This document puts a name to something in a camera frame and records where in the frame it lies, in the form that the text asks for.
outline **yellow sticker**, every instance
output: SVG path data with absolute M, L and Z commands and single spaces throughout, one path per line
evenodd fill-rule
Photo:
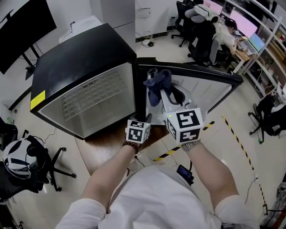
M 40 104 L 46 98 L 46 91 L 41 92 L 38 96 L 32 99 L 31 101 L 31 109 L 33 109 L 36 105 Z

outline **black refrigerator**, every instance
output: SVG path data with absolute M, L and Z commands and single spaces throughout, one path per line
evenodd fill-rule
M 103 24 L 70 38 L 38 59 L 30 110 L 82 140 L 134 113 L 141 121 L 151 113 L 151 123 L 162 125 L 162 104 L 150 107 L 143 85 L 152 68 L 170 70 L 172 82 L 189 90 L 205 113 L 243 82 L 237 74 L 159 62 L 152 57 L 137 58 L 114 29 Z

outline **wire shelf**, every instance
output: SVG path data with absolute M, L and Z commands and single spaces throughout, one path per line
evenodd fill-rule
M 82 84 L 62 97 L 65 121 L 126 89 L 116 70 Z

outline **beaded bracelet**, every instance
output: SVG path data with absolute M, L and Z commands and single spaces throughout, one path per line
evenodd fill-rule
M 129 146 L 133 147 L 133 148 L 135 149 L 135 154 L 138 153 L 138 151 L 139 151 L 139 146 L 138 146 L 137 144 L 135 144 L 134 142 L 126 141 L 126 142 L 123 143 L 122 146 L 125 146 L 125 145 L 129 145 Z

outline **blue cloth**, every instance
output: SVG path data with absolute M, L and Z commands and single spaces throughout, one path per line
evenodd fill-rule
M 149 72 L 151 79 L 144 83 L 148 87 L 148 97 L 151 106 L 157 106 L 161 100 L 161 89 L 164 89 L 168 95 L 171 94 L 172 74 L 169 70 L 162 70 L 158 73 L 158 69 L 153 68 Z

